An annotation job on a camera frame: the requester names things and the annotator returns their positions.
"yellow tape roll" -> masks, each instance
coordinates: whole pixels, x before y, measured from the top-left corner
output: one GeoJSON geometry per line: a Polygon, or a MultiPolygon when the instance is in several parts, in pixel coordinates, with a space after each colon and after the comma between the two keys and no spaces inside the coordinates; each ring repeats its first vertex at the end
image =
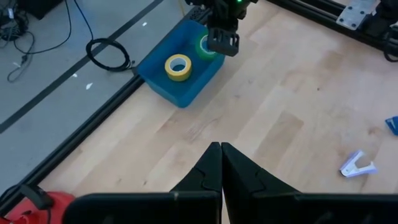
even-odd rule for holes
{"type": "Polygon", "coordinates": [[[187,56],[182,54],[176,54],[167,59],[164,67],[166,69],[167,75],[171,80],[176,82],[182,82],[188,79],[191,75],[192,62],[187,56]]]}

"coiled black cable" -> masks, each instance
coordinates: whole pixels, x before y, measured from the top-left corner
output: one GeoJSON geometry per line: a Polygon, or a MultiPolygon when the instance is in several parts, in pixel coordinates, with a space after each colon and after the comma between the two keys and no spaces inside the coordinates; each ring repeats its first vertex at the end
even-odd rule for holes
{"type": "Polygon", "coordinates": [[[93,31],[91,30],[91,26],[89,25],[86,16],[84,15],[83,11],[80,9],[79,4],[76,2],[76,0],[74,0],[76,7],[78,8],[78,10],[80,11],[81,16],[83,17],[83,19],[85,20],[86,24],[87,24],[87,28],[90,31],[91,34],[91,40],[88,42],[88,44],[86,45],[86,53],[87,53],[87,57],[98,67],[105,69],[107,71],[110,72],[123,72],[126,70],[129,70],[132,68],[132,65],[134,64],[134,61],[130,60],[130,56],[127,52],[127,50],[117,41],[115,40],[111,40],[108,38],[99,38],[99,39],[94,39],[94,35],[93,35],[93,31]],[[117,49],[119,49],[123,55],[124,55],[124,59],[125,61],[123,62],[122,65],[117,66],[117,67],[109,67],[106,66],[104,64],[102,64],[101,62],[97,61],[97,59],[95,59],[95,56],[93,54],[93,45],[95,44],[106,44],[106,45],[110,45],[113,47],[116,47],[117,49]]]}

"wooden floor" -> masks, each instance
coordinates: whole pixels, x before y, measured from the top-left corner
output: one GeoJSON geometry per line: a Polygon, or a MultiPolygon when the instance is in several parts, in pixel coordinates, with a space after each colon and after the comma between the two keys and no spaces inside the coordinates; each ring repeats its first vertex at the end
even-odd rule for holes
{"type": "Polygon", "coordinates": [[[259,1],[240,53],[186,109],[146,84],[42,183],[76,196],[170,190],[212,141],[228,141],[303,192],[398,192],[397,65],[382,53],[259,1]],[[363,149],[378,174],[343,178],[363,149]]]}

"tape roll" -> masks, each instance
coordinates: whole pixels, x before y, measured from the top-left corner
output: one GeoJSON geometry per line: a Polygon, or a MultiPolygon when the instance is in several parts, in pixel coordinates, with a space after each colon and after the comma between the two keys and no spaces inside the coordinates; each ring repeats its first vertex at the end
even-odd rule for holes
{"type": "Polygon", "coordinates": [[[171,80],[182,82],[191,75],[192,62],[187,56],[176,54],[167,59],[164,67],[171,80]]]}
{"type": "Polygon", "coordinates": [[[208,38],[207,32],[199,36],[195,44],[195,49],[201,59],[213,60],[217,56],[217,53],[207,48],[207,38],[208,38]]]}

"blue plastic bin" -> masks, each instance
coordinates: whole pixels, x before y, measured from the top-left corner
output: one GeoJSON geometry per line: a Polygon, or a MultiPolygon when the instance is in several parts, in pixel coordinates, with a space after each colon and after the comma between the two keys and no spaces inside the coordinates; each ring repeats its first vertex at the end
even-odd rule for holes
{"type": "Polygon", "coordinates": [[[138,74],[159,95],[180,108],[188,106],[224,63],[225,55],[213,60],[202,60],[195,51],[195,42],[206,27],[195,21],[181,22],[139,64],[138,74]],[[192,61],[190,78],[175,82],[168,78],[164,65],[175,54],[188,56],[192,61]]]}

